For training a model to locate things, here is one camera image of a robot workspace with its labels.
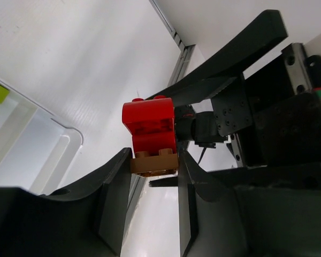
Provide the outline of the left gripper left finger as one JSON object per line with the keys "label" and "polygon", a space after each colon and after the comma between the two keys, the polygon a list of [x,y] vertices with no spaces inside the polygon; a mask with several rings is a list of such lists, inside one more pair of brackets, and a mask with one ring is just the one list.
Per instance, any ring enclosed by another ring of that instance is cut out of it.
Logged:
{"label": "left gripper left finger", "polygon": [[132,151],[49,195],[0,187],[0,256],[119,256]]}

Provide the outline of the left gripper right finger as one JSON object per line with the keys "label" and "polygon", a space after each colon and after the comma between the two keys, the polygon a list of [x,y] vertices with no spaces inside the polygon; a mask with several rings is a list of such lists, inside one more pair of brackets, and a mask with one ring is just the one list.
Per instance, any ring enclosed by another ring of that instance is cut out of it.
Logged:
{"label": "left gripper right finger", "polygon": [[206,172],[180,153],[181,256],[321,256],[321,162]]}

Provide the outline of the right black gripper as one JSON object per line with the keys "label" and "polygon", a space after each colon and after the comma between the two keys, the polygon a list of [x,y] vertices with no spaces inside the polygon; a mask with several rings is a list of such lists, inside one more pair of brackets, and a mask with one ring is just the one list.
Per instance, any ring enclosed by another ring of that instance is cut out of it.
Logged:
{"label": "right black gripper", "polygon": [[294,43],[243,76],[287,37],[280,11],[265,10],[198,68],[149,97],[172,99],[180,149],[223,144],[249,167],[321,162],[321,58]]}

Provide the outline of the tan lego plate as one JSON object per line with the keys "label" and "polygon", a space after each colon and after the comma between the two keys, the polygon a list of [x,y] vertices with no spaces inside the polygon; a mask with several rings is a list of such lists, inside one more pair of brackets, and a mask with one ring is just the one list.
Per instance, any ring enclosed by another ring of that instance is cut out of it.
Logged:
{"label": "tan lego plate", "polygon": [[178,167],[178,154],[171,148],[160,149],[153,156],[148,151],[136,152],[135,158],[131,159],[131,174],[140,177],[173,175]]}

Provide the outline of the red lego piece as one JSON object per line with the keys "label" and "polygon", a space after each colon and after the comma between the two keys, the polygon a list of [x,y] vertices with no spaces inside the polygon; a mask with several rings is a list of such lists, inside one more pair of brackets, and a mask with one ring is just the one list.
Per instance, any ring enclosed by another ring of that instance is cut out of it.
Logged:
{"label": "red lego piece", "polygon": [[161,149],[176,153],[174,105],[172,99],[158,96],[124,103],[122,123],[132,135],[133,150],[157,155]]}

